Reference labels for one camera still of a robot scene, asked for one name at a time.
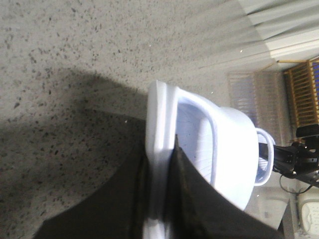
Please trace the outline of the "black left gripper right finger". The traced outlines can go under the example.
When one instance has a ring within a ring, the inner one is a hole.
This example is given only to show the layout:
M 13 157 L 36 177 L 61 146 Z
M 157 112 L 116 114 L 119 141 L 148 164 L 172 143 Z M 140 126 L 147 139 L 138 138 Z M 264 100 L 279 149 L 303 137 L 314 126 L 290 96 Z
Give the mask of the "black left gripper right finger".
M 192 165 L 174 136 L 163 210 L 166 239 L 282 239 L 219 194 Z

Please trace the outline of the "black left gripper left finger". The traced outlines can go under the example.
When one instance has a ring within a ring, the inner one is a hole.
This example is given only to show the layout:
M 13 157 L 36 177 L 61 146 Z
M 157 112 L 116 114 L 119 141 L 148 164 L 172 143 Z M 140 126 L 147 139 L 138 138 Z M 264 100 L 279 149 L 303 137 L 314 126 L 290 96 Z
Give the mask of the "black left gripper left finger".
M 148 161 L 137 143 L 116 173 L 74 207 L 45 220 L 36 239 L 141 239 Z

